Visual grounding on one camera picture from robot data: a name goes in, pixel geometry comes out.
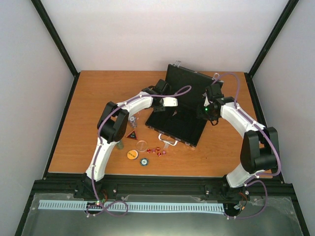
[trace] yellow sticker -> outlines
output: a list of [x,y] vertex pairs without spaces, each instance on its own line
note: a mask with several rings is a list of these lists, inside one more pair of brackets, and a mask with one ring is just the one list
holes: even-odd
[[130,160],[135,160],[138,158],[138,152],[136,150],[130,150],[128,153],[127,153],[127,157],[128,159]]

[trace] white cable tray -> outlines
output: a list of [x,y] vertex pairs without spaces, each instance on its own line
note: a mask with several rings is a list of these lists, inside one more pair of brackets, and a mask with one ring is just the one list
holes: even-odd
[[[223,204],[215,203],[139,203],[126,202],[128,212],[139,213],[212,213],[222,214]],[[93,204],[88,201],[59,201],[59,200],[40,200],[38,209],[49,210],[86,210],[87,206]],[[100,206],[90,208],[90,210],[101,211]],[[125,212],[126,206],[123,203],[116,203],[108,208],[109,211]]]

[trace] white wall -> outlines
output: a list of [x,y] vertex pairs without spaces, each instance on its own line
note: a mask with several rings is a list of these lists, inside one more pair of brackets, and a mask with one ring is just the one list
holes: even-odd
[[315,1],[300,1],[253,81],[279,133],[283,176],[315,235]]
[[78,70],[251,68],[287,0],[43,0]]
[[0,7],[0,235],[41,179],[73,77],[30,0]]

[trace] black triangle sign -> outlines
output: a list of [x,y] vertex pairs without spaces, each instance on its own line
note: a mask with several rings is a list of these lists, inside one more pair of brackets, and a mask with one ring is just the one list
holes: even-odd
[[135,131],[135,130],[132,130],[132,132],[127,135],[127,138],[129,138],[129,139],[134,139],[134,140],[138,140],[138,139],[137,139],[137,135],[136,135],[136,131]]

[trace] wooden table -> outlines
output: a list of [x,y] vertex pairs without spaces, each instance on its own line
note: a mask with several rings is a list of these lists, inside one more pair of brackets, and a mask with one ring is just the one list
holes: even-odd
[[[213,76],[214,72],[203,72]],[[165,71],[82,71],[70,104],[56,151],[49,167],[51,173],[84,173],[89,166],[97,139],[97,122],[107,102],[121,102],[135,96],[141,89],[155,85],[165,78]],[[244,74],[238,101],[255,118]],[[223,78],[222,92],[234,96],[237,82],[233,76]],[[148,148],[163,148],[158,133],[145,126],[152,109],[143,110],[138,117],[136,133]],[[132,128],[128,125],[126,133]],[[106,166],[106,174],[221,177],[240,163],[242,138],[225,120],[217,126],[207,123],[196,148],[178,143],[166,149],[165,156],[140,152],[136,160],[127,159],[135,149],[136,140],[123,138],[124,149],[114,148]],[[140,159],[148,158],[148,166]]]

